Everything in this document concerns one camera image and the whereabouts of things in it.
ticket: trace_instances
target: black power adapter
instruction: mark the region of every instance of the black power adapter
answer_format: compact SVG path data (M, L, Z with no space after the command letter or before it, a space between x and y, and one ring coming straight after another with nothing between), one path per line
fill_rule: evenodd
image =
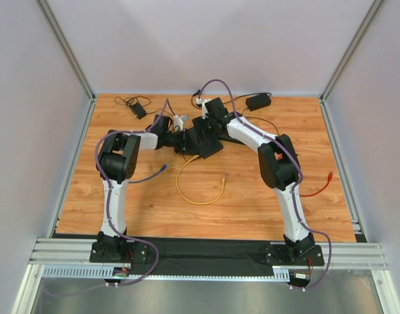
M271 105L271 99L267 93L259 93L256 96L249 97L246 99L245 102L247 108L250 111L254 111Z
M140 105L139 102L135 103L134 105L129 106L131 111L134 113L137 119L144 118L146 116L146 110Z

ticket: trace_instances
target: black cable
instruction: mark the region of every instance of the black cable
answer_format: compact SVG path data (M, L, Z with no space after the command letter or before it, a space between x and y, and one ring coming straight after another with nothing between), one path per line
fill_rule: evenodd
M146 113L146 114L152 114L152 113L157 113L158 111L161 111L162 109L158 109L158 110L155 110L155 111L152 111L151 113ZM173 115L172 115L172 113L170 113L169 111L164 111L165 113L167 113L168 115L170 115L171 116L171 118L173 118Z
M267 92L267 93L266 93L266 92L262 92L262 93L251 93L251 94L245 94L245 95L237 96L237 97L233 98L233 100L237 100L237 99L239 99L239 98L247 97L247 96L259 95L259 94L267 94L268 96L272 96L272 94L271 94L270 92Z
M171 127L173 126L173 119L171 119L171 123L169 123L168 129L167 131L169 131L171 129Z
M140 99L145 99L145 100L148 101L148 103L146 103L145 105L142 105L142 107L146 107L147 105L150 105L152 103L150 98L147 98L147 97L142 96L142 95L138 95L138 96L134 96L134 97L127 97L127 98L124 98L124 99L122 99L121 97L117 96L116 98L114 98L114 101L115 101L115 103L118 103L119 105L125 105L127 107L131 107L132 105L135 105L136 103L140 103L139 98Z
M172 130L174 133L181 131L181 128L179 126L175 126ZM184 158L185 162L188 162L188 160L185 158L185 155L183 152L181 152L182 157Z
M247 119L258 119L258 120L262 120L262 121L268 122L269 124L272 124L272 126L274 126L274 127L275 127L275 129L276 129L276 131L277 131L277 134L278 134L278 136L280 136L280 132L278 131L278 128L277 128L277 126L276 126L274 123L272 123L271 121L268 121L268 120L265 120L265 119L259 118L259 117L257 117L257 116L245 116L244 118L247 118Z
M248 110L249 108L246 107L244 110L242 110L242 112L240 113L242 116L244 115L245 110Z
M191 105L196 108L196 109L201 109L201 107L199 107L198 105L195 105L194 102L192 101L192 99L194 98L194 96L200 95L200 90L197 90L195 93L193 93L193 95L191 96Z

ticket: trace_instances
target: wood-grain tabletop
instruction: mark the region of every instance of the wood-grain tabletop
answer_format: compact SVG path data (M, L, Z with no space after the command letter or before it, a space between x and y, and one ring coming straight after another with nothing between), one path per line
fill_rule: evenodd
M79 161L68 190L67 199L56 232L96 234L103 218L103 186L94 162L94 148L108 130L144 130L153 122L154 114L136 120L125 105L115 103L115 97L130 95L102 94L99 96ZM145 95L152 103L145 107L153 112L161 109L165 95ZM191 105L190 96L168 96L174 111L191 119L201 110ZM237 99L238 112L245 108L245 99ZM315 97L272 97L271 106L258 111L245 111L244 116L258 116L277 125L281 134L290 136L304 173L300 185L302 194L319 190L334 172L328 188L317 196L302 198L308 225L327 232L333 241L355 242L344 193L336 169L325 123ZM262 120L249 119L256 126L276 133L274 127ZM250 148L223 142L224 149L184 169L180 187L194 201L208 201L221 189L226 175L223 196L211 205L193 205L177 193L175 176L185 163L182 155L172 148L139 153L135 175L138 180L157 172L164 164L167 170L144 183L129 184L126 200L127 234L153 237L196 237L209 239L283 239L283 219L274 192L267 187L259 173L258 157ZM316 240L325 238L315 235Z

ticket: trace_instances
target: black mounting plate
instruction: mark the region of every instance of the black mounting plate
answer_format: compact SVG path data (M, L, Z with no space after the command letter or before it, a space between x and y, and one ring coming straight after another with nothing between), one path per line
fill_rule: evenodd
M148 245L144 243L126 241L124 243L124 247L124 252L130 254L131 251L133 253L133 259L131 261L132 263L145 264L148 262ZM108 250L105 250L98 242L94 242L92 244L92 250L90 251L89 261L91 263L130 263L130 258L130 255L125 254L120 260L117 260L116 254L111 254Z
M311 258L314 266L325 265L320 245L315 245L300 257L292 258L289 252L285 244L268 244L265 246L265 262L271 266L309 266Z

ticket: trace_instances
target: gray wall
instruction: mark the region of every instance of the gray wall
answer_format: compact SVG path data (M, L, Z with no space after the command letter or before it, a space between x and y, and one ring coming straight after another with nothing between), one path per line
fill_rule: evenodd
M88 104L35 1L0 1L0 313L46 236Z
M371 2L49 0L97 92L317 95Z
M400 297L400 0L384 3L328 107L366 232Z

